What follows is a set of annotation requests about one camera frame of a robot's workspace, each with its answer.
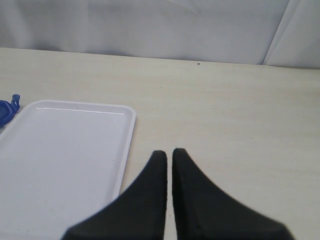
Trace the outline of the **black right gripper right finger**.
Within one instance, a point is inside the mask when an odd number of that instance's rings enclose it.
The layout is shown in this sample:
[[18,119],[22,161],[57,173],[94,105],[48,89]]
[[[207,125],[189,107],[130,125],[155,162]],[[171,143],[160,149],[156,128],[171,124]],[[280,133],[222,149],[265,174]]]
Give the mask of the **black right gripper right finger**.
[[292,240],[281,222],[215,185],[184,148],[172,153],[172,201],[179,240]]

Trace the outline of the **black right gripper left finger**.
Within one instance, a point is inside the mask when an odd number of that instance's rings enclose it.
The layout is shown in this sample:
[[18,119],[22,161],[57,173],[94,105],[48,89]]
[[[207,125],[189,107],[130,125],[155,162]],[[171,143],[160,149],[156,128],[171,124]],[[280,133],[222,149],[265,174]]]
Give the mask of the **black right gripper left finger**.
[[112,203],[71,226],[64,240],[162,240],[167,210],[167,155],[155,150]]

